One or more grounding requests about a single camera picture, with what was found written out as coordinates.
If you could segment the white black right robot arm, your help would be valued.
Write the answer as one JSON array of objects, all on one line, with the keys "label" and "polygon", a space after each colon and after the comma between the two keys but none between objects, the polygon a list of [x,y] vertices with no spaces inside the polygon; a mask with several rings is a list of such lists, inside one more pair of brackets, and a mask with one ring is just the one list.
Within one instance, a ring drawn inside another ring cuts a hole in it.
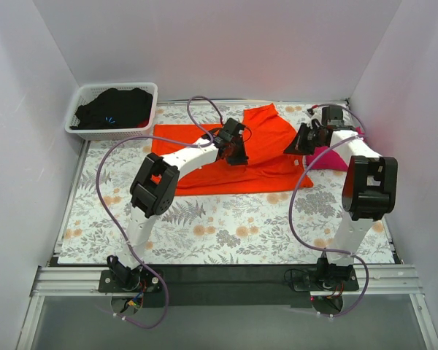
[{"label": "white black right robot arm", "polygon": [[321,160],[334,151],[347,166],[342,188],[344,214],[333,241],[323,248],[317,262],[285,273],[291,288],[300,291],[354,291],[358,289],[353,263],[365,235],[376,221],[393,211],[396,201],[398,162],[372,150],[355,127],[344,121],[347,108],[321,104],[321,117],[303,122],[285,148],[289,155],[312,155]]}]

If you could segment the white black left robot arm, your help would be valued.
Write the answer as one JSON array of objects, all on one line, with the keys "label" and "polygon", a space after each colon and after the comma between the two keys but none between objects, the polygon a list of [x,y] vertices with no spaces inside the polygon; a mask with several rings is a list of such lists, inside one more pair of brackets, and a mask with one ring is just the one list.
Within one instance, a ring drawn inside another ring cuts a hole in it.
[{"label": "white black left robot arm", "polygon": [[155,221],[172,205],[178,182],[205,165],[225,160],[230,166],[248,164],[243,131],[247,127],[235,119],[206,132],[192,144],[166,155],[151,152],[143,160],[130,186],[131,213],[122,230],[126,248],[107,258],[115,283],[134,291],[142,281],[139,266],[145,244]]}]

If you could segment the orange t shirt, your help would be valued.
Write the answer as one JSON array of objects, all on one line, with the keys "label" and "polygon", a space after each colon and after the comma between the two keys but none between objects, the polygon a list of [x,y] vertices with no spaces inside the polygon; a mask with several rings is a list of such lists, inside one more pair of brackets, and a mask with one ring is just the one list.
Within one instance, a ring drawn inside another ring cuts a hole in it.
[{"label": "orange t shirt", "polygon": [[291,124],[279,116],[274,104],[243,112],[248,164],[230,166],[225,160],[205,165],[184,176],[176,195],[272,193],[292,190],[304,173],[303,157],[285,148],[296,136]]}]

